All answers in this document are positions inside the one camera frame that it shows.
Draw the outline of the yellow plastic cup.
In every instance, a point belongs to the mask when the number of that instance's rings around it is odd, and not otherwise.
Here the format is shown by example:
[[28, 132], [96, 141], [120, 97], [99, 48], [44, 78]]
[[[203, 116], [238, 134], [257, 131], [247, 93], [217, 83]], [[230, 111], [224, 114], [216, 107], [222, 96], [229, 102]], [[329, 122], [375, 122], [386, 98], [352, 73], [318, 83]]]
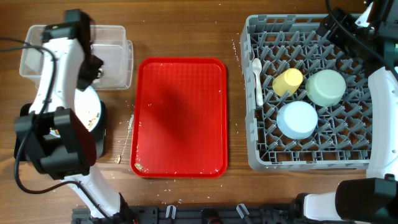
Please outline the yellow plastic cup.
[[292, 96], [302, 82], [302, 72], [296, 68], [290, 68], [274, 79], [272, 89], [278, 96], [283, 96], [286, 92], [289, 92], [289, 96]]

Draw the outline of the light blue bowl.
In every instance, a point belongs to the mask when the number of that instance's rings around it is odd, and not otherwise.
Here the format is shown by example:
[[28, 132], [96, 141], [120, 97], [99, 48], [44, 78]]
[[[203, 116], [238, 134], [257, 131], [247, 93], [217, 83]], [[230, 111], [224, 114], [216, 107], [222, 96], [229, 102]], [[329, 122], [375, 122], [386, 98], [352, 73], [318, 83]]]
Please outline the light blue bowl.
[[276, 121], [284, 136], [300, 140], [312, 135], [318, 123], [318, 115], [309, 103], [295, 101], [280, 108]]

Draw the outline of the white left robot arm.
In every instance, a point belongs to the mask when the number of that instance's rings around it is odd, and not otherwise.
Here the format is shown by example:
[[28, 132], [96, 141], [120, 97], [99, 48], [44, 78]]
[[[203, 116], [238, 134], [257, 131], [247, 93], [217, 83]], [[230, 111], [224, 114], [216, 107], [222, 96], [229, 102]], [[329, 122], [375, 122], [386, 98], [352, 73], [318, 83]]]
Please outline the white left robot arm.
[[[85, 12], [72, 9], [65, 12], [63, 23], [45, 26], [42, 45], [36, 46], [44, 56], [40, 86], [29, 113], [14, 123], [21, 143], [14, 179], [28, 194], [69, 185], [89, 207], [93, 223], [135, 223], [134, 212], [96, 166], [95, 139], [74, 110], [75, 91], [87, 89], [103, 66], [91, 52], [91, 21]], [[25, 187], [19, 177], [22, 158], [59, 184], [43, 190]]]

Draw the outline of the green plastic bowl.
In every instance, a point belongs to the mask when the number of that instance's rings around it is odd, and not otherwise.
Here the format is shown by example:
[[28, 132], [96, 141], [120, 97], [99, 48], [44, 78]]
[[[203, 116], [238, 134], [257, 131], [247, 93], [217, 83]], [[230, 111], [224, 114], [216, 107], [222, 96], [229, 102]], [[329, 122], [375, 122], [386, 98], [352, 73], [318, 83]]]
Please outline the green plastic bowl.
[[305, 90], [313, 103], [329, 107], [340, 102], [346, 90], [346, 82], [338, 72], [322, 70], [308, 78]]

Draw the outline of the white plastic spoon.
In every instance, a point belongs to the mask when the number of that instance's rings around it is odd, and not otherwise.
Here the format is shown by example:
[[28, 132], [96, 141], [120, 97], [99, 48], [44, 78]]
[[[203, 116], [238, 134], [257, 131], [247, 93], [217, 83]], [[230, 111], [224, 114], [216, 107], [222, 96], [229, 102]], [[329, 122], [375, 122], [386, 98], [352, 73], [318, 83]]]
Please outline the white plastic spoon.
[[253, 74], [255, 76], [255, 81], [256, 81], [256, 104], [258, 106], [262, 106], [264, 104], [264, 100], [263, 100], [263, 96], [262, 96], [261, 81], [260, 81], [260, 76], [261, 76], [261, 72], [262, 72], [262, 64], [258, 58], [254, 58], [252, 60], [252, 70], [253, 70]]

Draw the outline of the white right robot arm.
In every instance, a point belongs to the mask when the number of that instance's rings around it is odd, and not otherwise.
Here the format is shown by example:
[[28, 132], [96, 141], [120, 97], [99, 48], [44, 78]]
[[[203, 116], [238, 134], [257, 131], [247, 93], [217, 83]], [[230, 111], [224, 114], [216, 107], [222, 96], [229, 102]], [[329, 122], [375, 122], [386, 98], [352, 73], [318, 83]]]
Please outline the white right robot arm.
[[373, 104], [371, 157], [366, 178], [304, 195], [301, 213], [320, 222], [397, 223], [397, 1], [370, 1], [357, 19], [326, 8], [317, 34], [365, 66]]

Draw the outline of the light blue plate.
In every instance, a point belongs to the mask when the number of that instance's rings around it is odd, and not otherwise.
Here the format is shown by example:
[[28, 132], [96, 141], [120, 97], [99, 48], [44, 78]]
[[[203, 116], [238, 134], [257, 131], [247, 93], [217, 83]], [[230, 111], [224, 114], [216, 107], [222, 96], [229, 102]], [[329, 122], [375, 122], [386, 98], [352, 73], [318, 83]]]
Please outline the light blue plate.
[[84, 91], [76, 89], [75, 114], [86, 129], [88, 129], [88, 120], [93, 118], [96, 113], [101, 115], [101, 103], [95, 90], [91, 86], [87, 87]]

